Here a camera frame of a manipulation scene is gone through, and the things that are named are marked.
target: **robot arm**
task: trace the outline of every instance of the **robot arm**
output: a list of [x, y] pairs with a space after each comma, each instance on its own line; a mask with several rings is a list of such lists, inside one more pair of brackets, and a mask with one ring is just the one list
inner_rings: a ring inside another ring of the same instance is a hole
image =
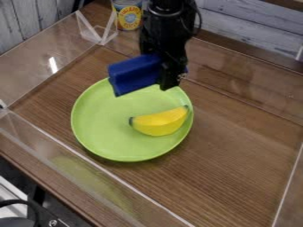
[[193, 22], [201, 14], [193, 0], [151, 0], [144, 13], [140, 34], [141, 53], [157, 52], [161, 57], [160, 88], [177, 86], [185, 73], [184, 45], [196, 35]]

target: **blue sponge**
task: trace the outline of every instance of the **blue sponge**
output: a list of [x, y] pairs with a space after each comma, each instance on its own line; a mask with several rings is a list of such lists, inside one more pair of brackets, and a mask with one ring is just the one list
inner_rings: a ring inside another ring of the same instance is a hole
[[115, 95], [121, 96], [153, 85], [160, 77], [160, 70], [161, 58], [156, 54], [144, 54], [109, 65], [109, 83]]

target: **black cable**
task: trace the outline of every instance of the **black cable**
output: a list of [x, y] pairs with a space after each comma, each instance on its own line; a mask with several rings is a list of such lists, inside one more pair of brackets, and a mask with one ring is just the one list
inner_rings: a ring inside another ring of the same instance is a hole
[[195, 13], [197, 14], [197, 17], [199, 17], [199, 27], [197, 27], [196, 31], [192, 32], [192, 31], [188, 29], [188, 27], [184, 25], [183, 18], [180, 18], [180, 21], [181, 21], [181, 23], [183, 23], [183, 28], [184, 28], [184, 30], [185, 30], [192, 36], [196, 36], [196, 35], [199, 34], [200, 30], [201, 30], [201, 27], [203, 27], [203, 15], [201, 15], [201, 13], [200, 13], [200, 11], [199, 11], [196, 5], [193, 5], [193, 2], [192, 2], [192, 1], [191, 1], [191, 3], [188, 3], [188, 5], [193, 8]]

